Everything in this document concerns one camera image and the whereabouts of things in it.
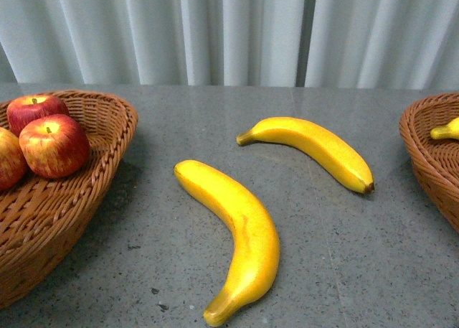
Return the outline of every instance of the curtain fold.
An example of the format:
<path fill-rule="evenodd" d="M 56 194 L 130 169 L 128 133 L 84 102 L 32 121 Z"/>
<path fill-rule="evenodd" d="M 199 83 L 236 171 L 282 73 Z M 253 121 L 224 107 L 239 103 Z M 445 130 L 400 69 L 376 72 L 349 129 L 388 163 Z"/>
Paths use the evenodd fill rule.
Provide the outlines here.
<path fill-rule="evenodd" d="M 308 1 L 313 16 L 303 13 Z M 306 61 L 301 78 L 308 87 L 459 90 L 459 0 L 0 6 L 2 82 L 293 87 L 298 62 Z"/>

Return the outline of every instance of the red apple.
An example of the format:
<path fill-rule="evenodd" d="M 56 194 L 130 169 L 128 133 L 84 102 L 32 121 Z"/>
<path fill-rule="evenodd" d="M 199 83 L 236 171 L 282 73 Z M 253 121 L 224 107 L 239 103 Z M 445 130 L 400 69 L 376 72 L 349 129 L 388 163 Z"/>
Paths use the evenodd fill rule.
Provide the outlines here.
<path fill-rule="evenodd" d="M 19 138 L 8 129 L 0 127 L 0 190 L 12 187 L 27 170 Z"/>
<path fill-rule="evenodd" d="M 33 120 L 19 135 L 19 145 L 30 169 L 48 179 L 76 172 L 90 155 L 84 130 L 65 114 Z"/>
<path fill-rule="evenodd" d="M 18 97 L 6 109 L 9 130 L 17 136 L 29 122 L 53 114 L 69 115 L 65 102 L 53 95 Z"/>

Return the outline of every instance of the speckled stone surface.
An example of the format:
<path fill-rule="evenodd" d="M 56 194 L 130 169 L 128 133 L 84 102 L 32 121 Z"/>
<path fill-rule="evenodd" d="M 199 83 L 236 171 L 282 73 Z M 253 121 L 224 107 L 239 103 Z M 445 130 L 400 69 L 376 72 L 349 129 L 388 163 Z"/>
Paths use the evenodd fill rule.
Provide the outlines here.
<path fill-rule="evenodd" d="M 179 186 L 184 159 L 244 184 L 281 239 L 273 287 L 223 327 L 459 327 L 459 234 L 420 189 L 398 132 L 402 111 L 433 92 L 0 84 L 0 101 L 65 88 L 124 97 L 138 129 L 85 234 L 0 311 L 0 327 L 207 327 L 232 238 Z M 348 191 L 293 148 L 236 144 L 268 116 L 340 135 L 369 163 L 376 192 Z"/>

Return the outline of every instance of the fruit basket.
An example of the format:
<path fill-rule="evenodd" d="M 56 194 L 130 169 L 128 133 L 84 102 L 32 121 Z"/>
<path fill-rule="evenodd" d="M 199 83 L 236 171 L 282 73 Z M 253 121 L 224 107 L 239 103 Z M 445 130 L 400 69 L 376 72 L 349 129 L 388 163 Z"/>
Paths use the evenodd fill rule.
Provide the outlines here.
<path fill-rule="evenodd" d="M 459 116 L 459 93 L 431 95 L 408 106 L 399 132 L 421 187 L 459 232 L 459 141 L 434 140 L 430 130 Z"/>
<path fill-rule="evenodd" d="M 138 116 L 126 100 L 81 90 L 61 98 L 91 145 L 78 172 L 48 180 L 29 172 L 0 191 L 0 309 L 25 296 L 70 252 L 102 202 L 136 131 Z M 0 103 L 0 126 L 8 127 Z"/>

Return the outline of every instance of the banana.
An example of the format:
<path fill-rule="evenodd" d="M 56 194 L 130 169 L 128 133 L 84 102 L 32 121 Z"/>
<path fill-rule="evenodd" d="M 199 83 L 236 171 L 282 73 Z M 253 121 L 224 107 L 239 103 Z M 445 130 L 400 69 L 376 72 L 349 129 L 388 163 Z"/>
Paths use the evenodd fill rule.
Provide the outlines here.
<path fill-rule="evenodd" d="M 459 139 L 459 117 L 430 131 L 432 139 Z"/>
<path fill-rule="evenodd" d="M 346 188 L 362 194 L 374 192 L 373 174 L 364 159 L 336 134 L 313 122 L 291 117 L 266 118 L 236 138 L 240 146 L 256 141 L 300 149 Z"/>
<path fill-rule="evenodd" d="M 218 327 L 272 286 L 280 258 L 278 233 L 261 201 L 226 174 L 195 160 L 178 163 L 174 173 L 232 233 L 234 252 L 227 279 L 203 315 L 208 325 Z"/>

